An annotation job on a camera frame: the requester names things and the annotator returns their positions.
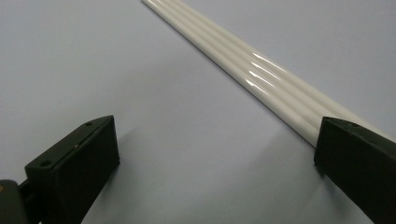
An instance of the black plastic piece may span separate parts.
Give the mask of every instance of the black plastic piece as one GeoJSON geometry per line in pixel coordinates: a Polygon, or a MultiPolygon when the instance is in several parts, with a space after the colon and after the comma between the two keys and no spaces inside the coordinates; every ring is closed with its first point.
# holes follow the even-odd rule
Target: black plastic piece
{"type": "Polygon", "coordinates": [[[396,223],[396,143],[358,124],[323,118],[315,165],[374,223],[396,223]]]}
{"type": "Polygon", "coordinates": [[[27,164],[20,186],[0,181],[0,223],[81,223],[119,164],[113,116],[86,122],[27,164]]]}
{"type": "Polygon", "coordinates": [[[30,224],[18,184],[0,180],[0,223],[30,224]]]}

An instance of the white tube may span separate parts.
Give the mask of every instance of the white tube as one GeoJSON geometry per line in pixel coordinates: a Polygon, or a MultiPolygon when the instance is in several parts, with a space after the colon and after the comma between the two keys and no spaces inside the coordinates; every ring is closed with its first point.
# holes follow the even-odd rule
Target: white tube
{"type": "Polygon", "coordinates": [[[180,1],[143,2],[287,122],[312,146],[316,146],[321,119],[324,116],[359,123],[389,138],[180,1]]]}

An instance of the screw hole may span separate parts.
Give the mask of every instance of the screw hole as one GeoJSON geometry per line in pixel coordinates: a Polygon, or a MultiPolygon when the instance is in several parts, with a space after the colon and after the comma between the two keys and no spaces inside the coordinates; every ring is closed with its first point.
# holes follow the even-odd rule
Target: screw hole
{"type": "Polygon", "coordinates": [[[49,166],[50,164],[51,164],[50,161],[42,161],[42,162],[40,163],[40,166],[45,167],[45,166],[49,166]]]}

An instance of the gray surface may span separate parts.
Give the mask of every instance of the gray surface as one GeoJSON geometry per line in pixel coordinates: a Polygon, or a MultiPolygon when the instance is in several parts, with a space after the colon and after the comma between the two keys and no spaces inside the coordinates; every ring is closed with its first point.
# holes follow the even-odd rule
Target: gray surface
{"type": "MultiPolygon", "coordinates": [[[[396,136],[394,1],[190,6],[396,136]]],[[[121,166],[84,223],[371,223],[314,149],[139,1],[0,2],[0,178],[84,121],[121,166]]]]}

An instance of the rectangular black block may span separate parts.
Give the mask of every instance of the rectangular black block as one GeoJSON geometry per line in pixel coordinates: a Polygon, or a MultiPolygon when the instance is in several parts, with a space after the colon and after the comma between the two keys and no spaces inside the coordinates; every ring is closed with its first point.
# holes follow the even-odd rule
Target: rectangular black block
{"type": "Polygon", "coordinates": [[[315,165],[374,223],[396,223],[394,142],[358,124],[323,118],[315,165]]]}
{"type": "Polygon", "coordinates": [[[89,121],[26,165],[47,208],[43,224],[77,224],[120,164],[114,118],[89,121]]]}

